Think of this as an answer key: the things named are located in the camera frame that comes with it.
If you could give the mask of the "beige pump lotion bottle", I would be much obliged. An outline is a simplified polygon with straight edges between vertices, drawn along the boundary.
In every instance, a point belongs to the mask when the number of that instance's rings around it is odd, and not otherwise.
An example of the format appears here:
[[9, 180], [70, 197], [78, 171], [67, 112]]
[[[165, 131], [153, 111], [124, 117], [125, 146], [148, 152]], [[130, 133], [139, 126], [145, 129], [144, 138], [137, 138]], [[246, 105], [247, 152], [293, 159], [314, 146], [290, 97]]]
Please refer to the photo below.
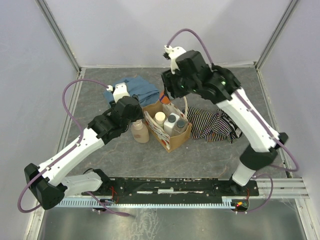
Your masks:
[[141, 119], [131, 124], [131, 133], [133, 138], [141, 144], [147, 143], [150, 139], [148, 128]]

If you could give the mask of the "orange bottle with blue cap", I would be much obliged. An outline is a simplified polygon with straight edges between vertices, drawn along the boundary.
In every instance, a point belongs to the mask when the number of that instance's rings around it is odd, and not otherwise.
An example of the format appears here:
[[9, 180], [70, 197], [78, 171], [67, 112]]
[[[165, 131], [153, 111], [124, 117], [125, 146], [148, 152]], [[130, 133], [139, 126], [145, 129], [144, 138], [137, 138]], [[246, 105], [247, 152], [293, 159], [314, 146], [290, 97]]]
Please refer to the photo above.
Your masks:
[[164, 105], [168, 105], [171, 103], [171, 100], [169, 99], [169, 97], [165, 94], [164, 91], [162, 91], [160, 94], [159, 94], [159, 101], [164, 104]]

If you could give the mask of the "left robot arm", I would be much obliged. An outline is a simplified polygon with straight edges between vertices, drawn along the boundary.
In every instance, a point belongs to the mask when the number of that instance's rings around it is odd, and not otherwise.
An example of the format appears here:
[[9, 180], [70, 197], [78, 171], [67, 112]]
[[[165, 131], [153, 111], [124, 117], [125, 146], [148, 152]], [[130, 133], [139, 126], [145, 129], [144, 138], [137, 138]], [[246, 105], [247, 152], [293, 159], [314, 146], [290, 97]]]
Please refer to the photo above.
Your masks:
[[111, 140], [125, 133], [130, 124], [144, 117], [138, 97], [124, 96], [103, 114], [96, 116], [81, 134], [49, 160], [24, 168], [27, 187], [40, 206], [49, 210], [65, 197], [92, 192], [106, 195], [111, 188], [110, 178], [101, 170], [67, 176], [82, 160]]

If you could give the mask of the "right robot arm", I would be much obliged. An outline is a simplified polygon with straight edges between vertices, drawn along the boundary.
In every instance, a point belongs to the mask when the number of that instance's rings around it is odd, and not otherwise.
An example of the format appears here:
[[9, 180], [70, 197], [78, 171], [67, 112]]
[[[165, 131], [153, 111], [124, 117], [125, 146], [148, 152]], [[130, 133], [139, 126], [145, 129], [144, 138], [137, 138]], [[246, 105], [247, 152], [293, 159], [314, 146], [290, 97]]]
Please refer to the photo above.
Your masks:
[[241, 195], [254, 173], [273, 163], [288, 135], [277, 132], [262, 118], [230, 70], [207, 64], [199, 51], [182, 47], [165, 47], [164, 51], [163, 56], [170, 61], [170, 69], [161, 74], [164, 94], [173, 99], [197, 94], [211, 101], [248, 139], [249, 145], [228, 184], [233, 195]]

